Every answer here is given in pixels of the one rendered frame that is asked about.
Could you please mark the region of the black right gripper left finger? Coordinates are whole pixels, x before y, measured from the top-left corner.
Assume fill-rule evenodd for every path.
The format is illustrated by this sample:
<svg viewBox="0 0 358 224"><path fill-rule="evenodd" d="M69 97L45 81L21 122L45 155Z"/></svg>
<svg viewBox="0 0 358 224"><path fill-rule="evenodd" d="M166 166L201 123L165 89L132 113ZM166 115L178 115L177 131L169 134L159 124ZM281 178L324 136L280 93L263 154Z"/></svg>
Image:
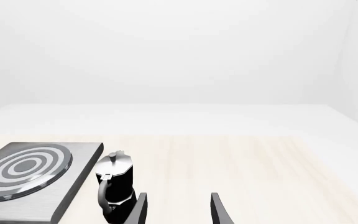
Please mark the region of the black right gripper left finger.
<svg viewBox="0 0 358 224"><path fill-rule="evenodd" d="M147 194L142 192L124 224L145 224L147 218Z"/></svg>

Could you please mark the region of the flat black stove plate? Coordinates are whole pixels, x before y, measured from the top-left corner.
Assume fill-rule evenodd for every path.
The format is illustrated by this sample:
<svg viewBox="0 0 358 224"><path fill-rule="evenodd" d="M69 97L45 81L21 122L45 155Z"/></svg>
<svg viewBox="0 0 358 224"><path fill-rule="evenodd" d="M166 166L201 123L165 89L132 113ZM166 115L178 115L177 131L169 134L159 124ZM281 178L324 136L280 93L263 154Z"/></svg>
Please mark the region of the flat black stove plate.
<svg viewBox="0 0 358 224"><path fill-rule="evenodd" d="M101 142L11 142L0 149L0 224L58 224Z"/></svg>

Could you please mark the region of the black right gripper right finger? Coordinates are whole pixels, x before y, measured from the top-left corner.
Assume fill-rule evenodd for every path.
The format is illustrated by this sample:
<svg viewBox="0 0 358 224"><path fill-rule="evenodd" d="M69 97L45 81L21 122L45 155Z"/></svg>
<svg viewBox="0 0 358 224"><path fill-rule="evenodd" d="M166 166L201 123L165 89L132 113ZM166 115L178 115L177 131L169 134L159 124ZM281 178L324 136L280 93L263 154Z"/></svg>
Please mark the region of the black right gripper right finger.
<svg viewBox="0 0 358 224"><path fill-rule="evenodd" d="M210 209L213 224L234 224L216 192L211 194Z"/></svg>

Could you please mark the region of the black moka pot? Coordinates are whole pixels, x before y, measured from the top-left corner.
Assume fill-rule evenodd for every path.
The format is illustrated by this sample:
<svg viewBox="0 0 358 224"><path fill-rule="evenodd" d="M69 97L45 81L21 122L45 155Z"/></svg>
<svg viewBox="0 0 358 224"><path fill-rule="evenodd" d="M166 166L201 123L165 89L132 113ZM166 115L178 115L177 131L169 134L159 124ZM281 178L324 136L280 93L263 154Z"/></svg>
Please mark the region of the black moka pot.
<svg viewBox="0 0 358 224"><path fill-rule="evenodd" d="M108 224L123 224L137 199L133 188L133 162L124 151L104 156L95 165L99 183L98 205Z"/></svg>

